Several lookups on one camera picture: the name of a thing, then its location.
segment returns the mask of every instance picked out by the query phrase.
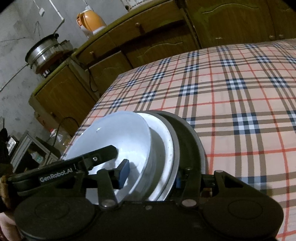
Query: tablecloth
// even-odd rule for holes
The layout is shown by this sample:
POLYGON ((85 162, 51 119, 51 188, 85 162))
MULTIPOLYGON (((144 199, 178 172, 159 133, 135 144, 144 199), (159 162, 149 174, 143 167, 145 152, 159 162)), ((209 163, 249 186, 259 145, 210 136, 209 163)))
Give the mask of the tablecloth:
POLYGON ((274 198, 284 209, 277 238, 296 240, 295 79, 296 40, 183 53, 119 75, 75 138, 112 112, 175 113, 198 133, 208 173, 274 198))

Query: stainless steel pot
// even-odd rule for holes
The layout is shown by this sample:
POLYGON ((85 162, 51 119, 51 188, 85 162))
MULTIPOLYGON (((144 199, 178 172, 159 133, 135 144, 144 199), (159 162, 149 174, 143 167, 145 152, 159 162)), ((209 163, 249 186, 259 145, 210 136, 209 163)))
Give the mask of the stainless steel pot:
POLYGON ((73 49, 69 41, 58 42, 58 34, 51 34, 37 42, 27 53, 25 61, 36 73, 43 73, 64 53, 73 49))

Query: gray wall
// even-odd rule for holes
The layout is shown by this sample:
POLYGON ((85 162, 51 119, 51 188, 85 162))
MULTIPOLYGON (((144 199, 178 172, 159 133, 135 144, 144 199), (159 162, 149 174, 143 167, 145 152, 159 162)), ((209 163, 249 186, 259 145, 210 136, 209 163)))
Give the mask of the gray wall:
MULTIPOLYGON (((44 8, 43 17, 39 15, 39 9, 33 0, 16 0, 14 2, 19 15, 26 25, 29 33, 37 42, 39 40, 38 29, 35 34, 36 22, 40 24, 40 37, 43 38, 53 33, 61 19, 48 0, 35 0, 39 8, 44 8)), ((76 23, 77 14, 85 10, 83 0, 52 0, 56 8, 65 19, 65 23, 59 28, 59 41, 70 40, 73 47, 81 46, 87 41, 86 36, 76 23)), ((87 0, 93 10, 100 15, 108 25, 127 13, 120 0, 87 0)))
MULTIPOLYGON (((34 42, 30 39, 13 4, 0 13, 0 23, 1 88, 26 64, 25 55, 34 42)), ((31 93, 39 83, 40 78, 26 67, 0 92, 0 117, 5 118, 5 126, 10 135, 20 138, 28 130, 33 136, 43 139, 49 136, 49 133, 34 118, 34 110, 28 104, 31 93)))

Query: wooden sideboard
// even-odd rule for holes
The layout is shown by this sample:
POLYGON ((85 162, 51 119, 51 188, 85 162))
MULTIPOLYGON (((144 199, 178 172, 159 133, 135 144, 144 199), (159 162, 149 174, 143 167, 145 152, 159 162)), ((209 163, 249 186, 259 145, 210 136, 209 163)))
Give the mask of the wooden sideboard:
MULTIPOLYGON (((296 38, 296 13, 282 0, 154 0, 91 37, 44 80, 29 103, 54 126, 66 116, 81 124, 128 70, 200 48, 286 38, 296 38)), ((71 120, 62 126, 71 135, 77 130, 71 120)))

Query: orange kettle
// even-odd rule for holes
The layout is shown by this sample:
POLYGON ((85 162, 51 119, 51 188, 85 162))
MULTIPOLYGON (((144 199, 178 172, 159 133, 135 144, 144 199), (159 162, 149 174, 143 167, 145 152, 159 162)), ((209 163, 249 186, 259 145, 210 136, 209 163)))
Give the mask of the orange kettle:
POLYGON ((88 7, 77 15, 76 21, 88 38, 106 27, 104 20, 88 7))

